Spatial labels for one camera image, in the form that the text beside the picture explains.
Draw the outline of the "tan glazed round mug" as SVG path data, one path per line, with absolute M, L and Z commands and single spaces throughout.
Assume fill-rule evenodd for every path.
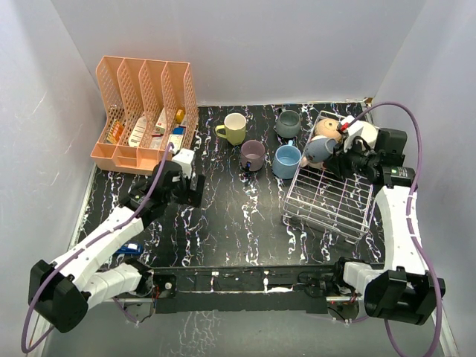
M 314 136 L 320 135 L 327 138 L 333 138 L 339 142 L 342 138 L 341 133 L 338 131 L 339 122 L 335 119 L 324 118 L 317 122 L 314 128 Z

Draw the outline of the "small white cup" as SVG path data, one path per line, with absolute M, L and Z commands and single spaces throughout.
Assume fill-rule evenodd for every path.
M 303 157 L 309 164 L 318 164 L 333 154 L 338 142 L 334 138 L 316 135 L 304 148 Z

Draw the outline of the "purple ceramic mug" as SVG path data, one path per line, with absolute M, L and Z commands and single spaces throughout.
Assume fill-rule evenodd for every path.
M 240 150 L 241 167 L 246 172 L 257 172 L 263 167 L 266 150 L 264 145 L 256 140 L 248 140 Z

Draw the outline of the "yellow-green ceramic mug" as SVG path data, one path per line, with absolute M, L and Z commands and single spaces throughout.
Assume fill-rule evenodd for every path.
M 222 125 L 215 128 L 219 138 L 224 138 L 229 144 L 237 146 L 243 143 L 246 134 L 246 117 L 240 113 L 230 113 Z

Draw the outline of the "light pink mug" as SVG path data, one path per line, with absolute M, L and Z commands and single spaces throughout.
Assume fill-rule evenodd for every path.
M 309 160 L 307 159 L 307 157 L 302 157 L 300 161 L 300 167 L 306 167 L 308 165 L 309 165 Z

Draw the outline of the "green-inside mushroom pattern mug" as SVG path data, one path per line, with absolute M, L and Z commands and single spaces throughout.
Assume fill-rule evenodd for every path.
M 373 124 L 368 122 L 363 122 L 363 130 L 361 132 L 361 137 L 372 147 L 374 148 L 376 144 L 376 139 L 379 133 L 379 129 L 376 128 Z

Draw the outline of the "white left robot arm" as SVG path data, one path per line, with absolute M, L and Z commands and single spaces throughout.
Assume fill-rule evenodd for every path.
M 30 270 L 28 303 L 61 333 L 75 328 L 87 311 L 122 293 L 147 296 L 153 288 L 150 269 L 127 261 L 117 268 L 99 268 L 125 243 L 164 214 L 169 203 L 199 207 L 205 176 L 192 183 L 191 166 L 174 161 L 156 165 L 122 196 L 109 217 L 79 244 L 53 262 L 39 260 Z

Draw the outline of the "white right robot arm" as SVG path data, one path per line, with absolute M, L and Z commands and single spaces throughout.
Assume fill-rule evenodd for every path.
M 416 248 L 420 242 L 416 218 L 416 173 L 404 167 L 405 132 L 375 129 L 365 138 L 360 129 L 348 128 L 343 142 L 324 162 L 326 169 L 348 179 L 364 176 L 375 190 L 382 219 L 385 263 L 377 269 L 363 260 L 340 258 L 331 278 L 340 295 L 352 291 L 364 298 L 368 316 L 422 325 L 437 307 L 437 292 L 444 293 L 442 278 L 434 280 Z

